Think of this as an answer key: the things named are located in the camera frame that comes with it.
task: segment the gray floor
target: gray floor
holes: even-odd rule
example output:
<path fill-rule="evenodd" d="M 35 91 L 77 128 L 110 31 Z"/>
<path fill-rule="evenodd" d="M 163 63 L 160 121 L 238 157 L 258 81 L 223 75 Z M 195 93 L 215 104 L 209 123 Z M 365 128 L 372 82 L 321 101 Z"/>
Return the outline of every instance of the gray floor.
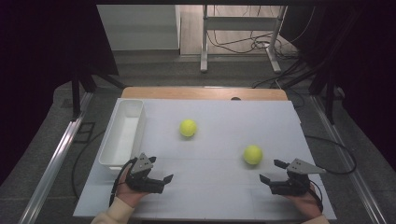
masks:
<path fill-rule="evenodd" d="M 129 86 L 250 88 L 257 81 L 277 76 L 272 72 L 266 57 L 260 56 L 210 56 L 209 71 L 206 74 L 199 72 L 199 58 L 196 56 L 146 55 L 139 57 L 127 52 L 116 52 L 115 56 L 120 76 L 114 78 Z M 292 61 L 280 62 L 283 69 L 291 64 Z M 80 193 L 102 140 L 100 132 L 106 128 L 115 99 L 121 93 L 121 90 L 101 78 L 96 77 L 95 80 L 99 88 L 92 98 L 84 122 L 87 124 L 94 122 L 92 138 L 97 134 L 99 137 L 88 146 L 86 143 L 73 143 L 36 223 L 90 223 L 89 219 L 72 217 L 78 201 L 71 187 L 72 169 L 79 152 L 87 146 L 76 166 L 75 182 L 77 192 Z M 304 133 L 329 138 L 307 93 L 309 84 L 308 79 L 296 85 L 292 88 L 294 91 L 287 91 L 288 97 L 296 106 Z M 268 88 L 268 85 L 262 85 L 260 88 Z M 17 223 L 20 219 L 71 118 L 70 102 L 70 83 L 67 83 L 54 93 L 53 106 L 41 129 L 18 166 L 0 187 L 0 223 Z M 336 101 L 334 104 L 334 119 L 346 146 L 353 150 L 358 160 L 359 170 L 376 197 L 383 214 L 389 223 L 395 223 L 395 172 L 347 115 L 341 106 L 341 101 Z M 87 137 L 87 134 L 79 133 L 77 140 L 84 141 Z M 334 145 L 312 139 L 307 139 L 307 142 L 318 164 L 333 169 L 343 167 L 334 151 Z M 332 208 L 338 217 L 338 220 L 332 223 L 372 223 L 348 176 L 326 174 L 322 178 L 330 196 Z"/>

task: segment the hand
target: hand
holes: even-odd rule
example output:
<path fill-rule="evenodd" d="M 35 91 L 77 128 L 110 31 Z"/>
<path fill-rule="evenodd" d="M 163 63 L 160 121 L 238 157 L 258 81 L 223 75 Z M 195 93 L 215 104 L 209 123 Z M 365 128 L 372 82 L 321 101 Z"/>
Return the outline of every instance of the hand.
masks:
<path fill-rule="evenodd" d="M 119 185 L 117 186 L 116 196 L 132 208 L 135 208 L 139 204 L 140 200 L 149 193 L 132 190 L 125 183 L 126 174 L 130 166 L 131 165 L 125 169 L 120 178 Z"/>
<path fill-rule="evenodd" d="M 315 188 L 312 184 L 311 189 L 315 192 Z M 315 200 L 315 198 L 308 192 L 302 196 L 285 195 L 285 197 L 290 199 L 294 203 L 294 206 L 296 206 L 297 209 L 309 219 L 320 217 L 322 215 L 319 210 L 317 200 Z"/>

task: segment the tennis ball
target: tennis ball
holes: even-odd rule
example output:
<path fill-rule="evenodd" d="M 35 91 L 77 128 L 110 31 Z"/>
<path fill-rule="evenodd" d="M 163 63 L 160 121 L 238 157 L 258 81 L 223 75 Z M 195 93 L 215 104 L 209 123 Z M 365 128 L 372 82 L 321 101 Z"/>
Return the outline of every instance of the tennis ball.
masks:
<path fill-rule="evenodd" d="M 191 137 L 197 131 L 197 125 L 192 119 L 185 119 L 181 121 L 179 127 L 180 133 L 186 137 Z"/>
<path fill-rule="evenodd" d="M 262 160 L 262 150 L 255 145 L 248 146 L 244 151 L 244 159 L 250 165 L 259 164 Z"/>

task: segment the white plastic bin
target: white plastic bin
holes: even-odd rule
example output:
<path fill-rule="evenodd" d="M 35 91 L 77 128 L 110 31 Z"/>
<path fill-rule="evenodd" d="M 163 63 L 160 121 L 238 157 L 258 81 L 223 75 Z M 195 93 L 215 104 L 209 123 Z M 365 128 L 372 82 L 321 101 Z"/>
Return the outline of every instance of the white plastic bin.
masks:
<path fill-rule="evenodd" d="M 100 146 L 99 162 L 117 175 L 131 158 L 140 155 L 145 128 L 143 101 L 118 99 Z"/>

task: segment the aluminum rail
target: aluminum rail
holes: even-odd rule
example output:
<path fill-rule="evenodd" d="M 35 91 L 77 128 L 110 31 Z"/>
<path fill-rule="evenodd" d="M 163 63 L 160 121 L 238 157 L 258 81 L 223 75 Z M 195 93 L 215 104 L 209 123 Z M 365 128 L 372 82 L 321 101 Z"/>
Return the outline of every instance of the aluminum rail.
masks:
<path fill-rule="evenodd" d="M 62 164 L 64 163 L 64 158 L 73 142 L 73 138 L 78 131 L 79 125 L 84 119 L 91 98 L 92 93 L 84 93 L 81 99 L 81 112 L 77 117 L 76 121 L 70 121 L 69 125 L 67 126 L 67 129 L 64 132 L 64 136 L 62 137 L 61 142 L 53 153 L 53 156 L 49 162 L 49 165 L 47 166 L 46 171 L 41 176 L 40 182 L 35 188 L 35 192 L 33 193 L 29 203 L 27 204 L 19 223 L 35 223 L 35 220 L 40 213 L 44 201 L 46 201 L 47 199 L 47 195 L 50 192 L 52 184 Z"/>
<path fill-rule="evenodd" d="M 318 114 L 326 128 L 327 133 L 329 134 L 330 138 L 338 143 L 345 145 L 341 136 L 334 125 L 331 125 L 329 120 L 324 113 L 324 106 L 320 101 L 320 97 L 317 95 L 311 96 L 312 101 L 314 102 L 315 108 L 318 111 Z M 341 158 L 342 163 L 344 166 L 350 170 L 353 167 L 353 160 L 349 157 L 347 152 L 345 152 L 342 148 L 336 147 L 337 153 Z M 381 209 L 378 206 L 378 202 L 376 201 L 373 193 L 371 192 L 370 188 L 368 187 L 366 181 L 364 180 L 363 176 L 359 169 L 356 169 L 355 172 L 349 175 L 356 191 L 358 192 L 359 196 L 361 197 L 361 201 L 363 202 L 364 207 L 367 210 L 368 215 L 370 216 L 373 223 L 378 224 L 386 224 L 388 223 L 383 216 Z"/>

